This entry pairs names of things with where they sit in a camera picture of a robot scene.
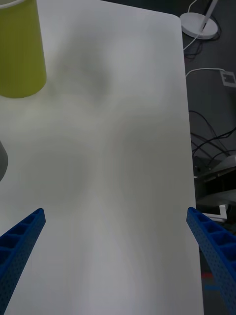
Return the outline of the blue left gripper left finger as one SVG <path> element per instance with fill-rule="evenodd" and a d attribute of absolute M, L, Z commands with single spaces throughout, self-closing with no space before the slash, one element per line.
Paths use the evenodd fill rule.
<path fill-rule="evenodd" d="M 35 210 L 0 237 L 0 314 L 4 314 L 16 285 L 46 223 L 42 208 Z"/>

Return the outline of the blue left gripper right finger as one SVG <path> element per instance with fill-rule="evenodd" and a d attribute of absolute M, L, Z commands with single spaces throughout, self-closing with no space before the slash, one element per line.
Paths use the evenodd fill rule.
<path fill-rule="evenodd" d="M 236 313 L 236 237 L 190 207 L 186 222 L 212 271 L 230 314 Z"/>

